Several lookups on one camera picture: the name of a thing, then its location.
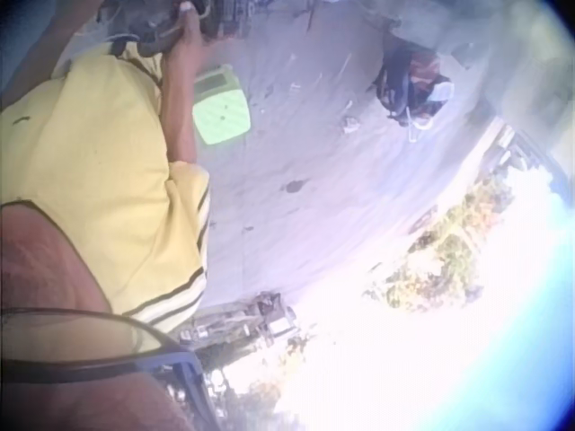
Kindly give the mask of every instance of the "concrete ground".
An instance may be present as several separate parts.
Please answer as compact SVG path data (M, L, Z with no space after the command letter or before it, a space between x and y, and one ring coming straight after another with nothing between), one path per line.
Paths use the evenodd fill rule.
M467 115L482 69L446 59L456 98L408 142L366 92L383 57L373 20L351 2L320 3L306 32L304 9L304 0L278 0L246 40L212 49L209 62L232 65L242 83L252 130L199 149L212 204L202 306L277 290L307 319L335 312L372 267L409 245L410 225L447 189L488 122ZM79 36L70 52L98 36ZM17 59L15 46L8 57ZM343 133L346 117L357 131Z

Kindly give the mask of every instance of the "yellow shirt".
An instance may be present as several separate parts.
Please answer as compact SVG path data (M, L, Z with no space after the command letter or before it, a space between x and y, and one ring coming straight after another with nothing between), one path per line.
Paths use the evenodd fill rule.
M168 163L159 109L146 73L81 57L2 114L1 197L64 232L115 313L167 331L206 285L209 195L204 170Z

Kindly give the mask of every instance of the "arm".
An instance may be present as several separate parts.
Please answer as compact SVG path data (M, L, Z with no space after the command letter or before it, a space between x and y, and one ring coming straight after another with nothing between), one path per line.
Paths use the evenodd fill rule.
M160 122L168 161L195 163L197 155L191 110L203 48L198 13L191 2L181 4L181 20L184 33L164 58Z
M50 79L68 42L95 15L102 1L58 0L48 28L28 51L2 93L2 110Z

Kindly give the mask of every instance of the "green basket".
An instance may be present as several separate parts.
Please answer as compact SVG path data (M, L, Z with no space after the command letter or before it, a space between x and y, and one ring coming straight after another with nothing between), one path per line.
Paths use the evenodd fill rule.
M193 118L206 145L221 144L252 127L250 108L232 67L220 66L196 79Z

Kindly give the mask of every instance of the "skin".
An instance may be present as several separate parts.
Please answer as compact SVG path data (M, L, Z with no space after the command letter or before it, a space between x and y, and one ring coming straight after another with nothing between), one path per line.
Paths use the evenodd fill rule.
M96 14L102 1L58 0L50 25L2 94L3 108L50 78L67 43ZM181 13L181 19L184 35L163 60L160 120L168 161L195 163L190 106L203 47L193 6ZM9 205L2 208L0 223L2 308L111 310L74 246L42 213L21 204ZM60 386L6 385L3 391L3 422L10 420L11 429L192 429L149 375ZM30 406L34 415L30 415Z

